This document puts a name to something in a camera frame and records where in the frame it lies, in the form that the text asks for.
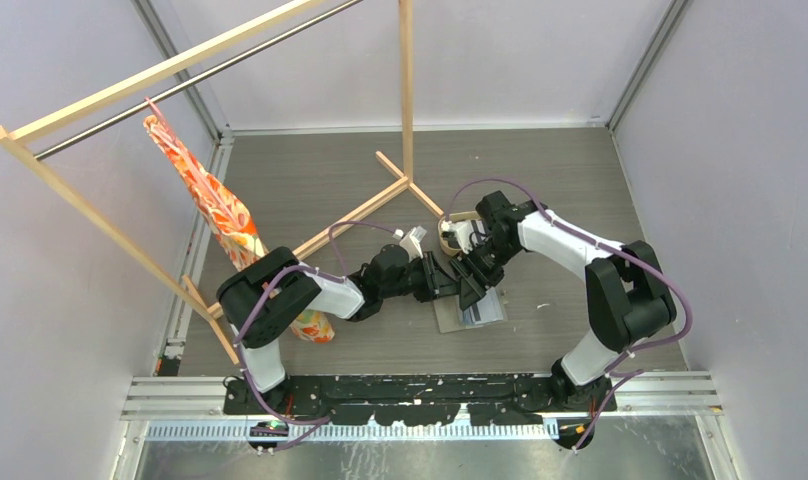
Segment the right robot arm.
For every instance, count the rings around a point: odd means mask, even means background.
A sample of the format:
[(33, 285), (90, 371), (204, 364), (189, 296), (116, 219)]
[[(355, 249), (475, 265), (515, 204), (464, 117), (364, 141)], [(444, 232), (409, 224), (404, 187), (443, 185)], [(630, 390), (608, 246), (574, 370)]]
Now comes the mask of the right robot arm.
[(485, 196), (476, 212), (479, 228), (450, 218), (439, 224), (441, 235), (459, 250), (450, 264), (460, 281), (462, 310), (496, 287), (505, 265), (522, 252), (547, 257), (585, 286), (589, 329), (553, 364), (548, 382), (549, 395), (560, 408), (578, 409), (621, 354), (675, 319), (670, 288), (649, 244), (604, 239), (542, 203), (512, 204), (501, 191)]

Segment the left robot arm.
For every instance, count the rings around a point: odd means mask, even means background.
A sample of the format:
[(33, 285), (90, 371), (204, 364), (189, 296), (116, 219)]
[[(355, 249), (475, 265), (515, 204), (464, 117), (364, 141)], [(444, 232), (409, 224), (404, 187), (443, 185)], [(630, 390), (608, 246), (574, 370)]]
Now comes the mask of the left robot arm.
[(216, 296), (251, 383), (248, 400), (260, 412), (273, 414), (287, 398), (279, 338), (300, 314), (313, 310), (359, 322), (379, 312), (389, 298), (430, 302), (459, 293), (460, 280), (433, 253), (412, 258), (404, 247), (388, 244), (342, 277), (312, 268), (278, 247), (225, 280)]

